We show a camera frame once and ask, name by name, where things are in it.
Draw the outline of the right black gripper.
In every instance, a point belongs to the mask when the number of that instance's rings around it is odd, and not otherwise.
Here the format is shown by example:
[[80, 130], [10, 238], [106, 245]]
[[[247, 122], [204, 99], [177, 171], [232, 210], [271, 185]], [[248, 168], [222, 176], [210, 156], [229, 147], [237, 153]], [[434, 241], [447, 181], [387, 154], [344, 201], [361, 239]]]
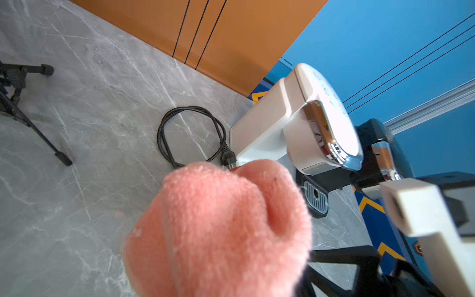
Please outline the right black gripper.
[[398, 260], [391, 275], [379, 272], [381, 255], [372, 246], [314, 250], [308, 263], [356, 266], [353, 288], [344, 290], [306, 266], [296, 286], [298, 297], [314, 297], [314, 287], [329, 297], [442, 297], [444, 294], [412, 263]]

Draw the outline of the pink towel cloth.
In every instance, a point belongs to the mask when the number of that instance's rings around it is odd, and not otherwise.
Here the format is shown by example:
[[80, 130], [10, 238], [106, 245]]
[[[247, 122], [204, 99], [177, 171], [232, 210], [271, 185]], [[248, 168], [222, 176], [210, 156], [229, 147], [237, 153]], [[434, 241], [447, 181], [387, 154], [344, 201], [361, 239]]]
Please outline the pink towel cloth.
[[140, 297], [290, 297], [311, 246], [310, 215], [283, 165], [231, 173], [202, 162], [164, 179], [122, 259]]

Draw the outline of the red Nespresso coffee machine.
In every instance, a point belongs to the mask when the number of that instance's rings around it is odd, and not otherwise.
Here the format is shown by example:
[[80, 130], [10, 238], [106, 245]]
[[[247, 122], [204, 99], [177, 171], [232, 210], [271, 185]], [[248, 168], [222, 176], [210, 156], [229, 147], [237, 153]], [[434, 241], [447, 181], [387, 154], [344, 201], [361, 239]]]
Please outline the red Nespresso coffee machine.
[[230, 172], [231, 172], [231, 173], [236, 173], [238, 170], [241, 170], [243, 167], [244, 167], [244, 166], [232, 168], [232, 169], [230, 169]]

